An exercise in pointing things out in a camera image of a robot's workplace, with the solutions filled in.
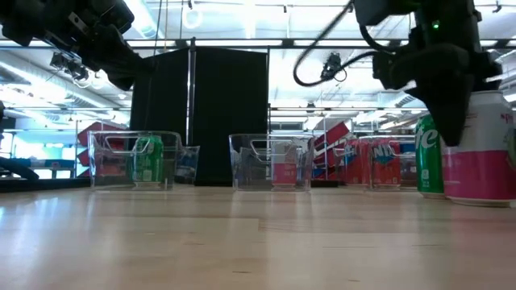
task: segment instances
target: white soda can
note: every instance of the white soda can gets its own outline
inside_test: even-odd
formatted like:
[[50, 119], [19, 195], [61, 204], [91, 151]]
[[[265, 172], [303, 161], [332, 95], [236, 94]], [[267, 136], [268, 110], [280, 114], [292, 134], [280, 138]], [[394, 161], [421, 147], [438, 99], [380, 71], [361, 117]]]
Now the white soda can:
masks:
[[502, 92], [473, 93], [458, 147], [443, 149], [444, 192], [466, 205], [516, 200], [514, 117]]

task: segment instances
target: bin handle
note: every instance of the bin handle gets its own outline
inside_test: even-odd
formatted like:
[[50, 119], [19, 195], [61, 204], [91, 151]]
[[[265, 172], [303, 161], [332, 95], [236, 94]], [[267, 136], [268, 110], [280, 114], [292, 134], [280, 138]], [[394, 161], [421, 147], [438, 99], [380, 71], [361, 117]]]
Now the bin handle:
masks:
[[396, 140], [390, 140], [387, 143], [387, 147], [389, 148], [389, 151], [393, 154], [394, 157], [415, 157], [416, 152], [410, 153], [410, 154], [396, 154], [396, 151], [392, 146], [390, 146], [391, 143], [398, 143], [398, 144], [414, 144], [413, 141], [396, 141]]
[[274, 139], [274, 140], [271, 140], [271, 139], [253, 139], [250, 142], [251, 148], [255, 152], [255, 154], [258, 155], [258, 156], [287, 156], [287, 153], [284, 153], [284, 154], [273, 154], [273, 150], [271, 148], [267, 148], [267, 153], [264, 155], [263, 153], [258, 153], [258, 151], [255, 148], [254, 142], [293, 143], [292, 140], [288, 140], [288, 139]]
[[[138, 141], [140, 139], [144, 139], [144, 138], [147, 139], [147, 142], [145, 143], [144, 148], [142, 148], [140, 151], [137, 151], [136, 150], [136, 144], [138, 143]], [[143, 154], [147, 150], [148, 144], [151, 142], [150, 136], [149, 137], [142, 137], [142, 136], [139, 136], [139, 137], [133, 137], [133, 136], [107, 136], [104, 139], [105, 139], [106, 145], [107, 145], [108, 149], [111, 151], [111, 153], [115, 153], [115, 154], [128, 154], [128, 155]], [[113, 149], [111, 147], [111, 144], [109, 143], [110, 139], [126, 139], [126, 140], [136, 139], [136, 141], [135, 141], [135, 146], [132, 148], [132, 150], [128, 151], [128, 150], [115, 150], [115, 149]]]

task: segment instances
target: sprite can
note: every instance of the sprite can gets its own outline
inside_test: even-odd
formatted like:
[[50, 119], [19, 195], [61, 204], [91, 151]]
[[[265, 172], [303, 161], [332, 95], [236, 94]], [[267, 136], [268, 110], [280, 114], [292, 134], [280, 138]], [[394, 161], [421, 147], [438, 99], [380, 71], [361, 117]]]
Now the sprite can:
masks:
[[416, 132], [418, 191], [427, 198], [444, 198], [441, 138], [432, 116], [421, 118]]
[[163, 176], [164, 144], [160, 136], [140, 137], [136, 140], [134, 182], [159, 183]]

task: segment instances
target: black partition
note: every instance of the black partition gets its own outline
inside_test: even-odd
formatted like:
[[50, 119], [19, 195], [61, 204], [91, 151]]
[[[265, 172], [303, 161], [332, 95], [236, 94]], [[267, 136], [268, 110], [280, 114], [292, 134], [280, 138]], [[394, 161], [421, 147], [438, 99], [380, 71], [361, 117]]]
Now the black partition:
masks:
[[267, 54], [197, 48], [192, 144], [201, 146], [196, 185], [231, 186], [231, 134], [266, 134]]
[[186, 142], [189, 49], [180, 49], [145, 61], [155, 65], [153, 74], [135, 80], [131, 108], [131, 130], [172, 131]]
[[147, 61], [156, 71], [136, 80], [131, 129], [181, 134], [201, 146], [196, 185], [231, 186], [229, 135], [267, 133], [267, 54], [197, 47]]

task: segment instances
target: wooden table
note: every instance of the wooden table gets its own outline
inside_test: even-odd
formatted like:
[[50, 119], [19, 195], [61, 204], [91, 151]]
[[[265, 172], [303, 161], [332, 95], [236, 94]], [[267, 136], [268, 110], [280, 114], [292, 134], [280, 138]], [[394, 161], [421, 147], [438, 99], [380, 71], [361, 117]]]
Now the wooden table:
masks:
[[417, 193], [0, 195], [0, 289], [514, 289], [516, 211]]

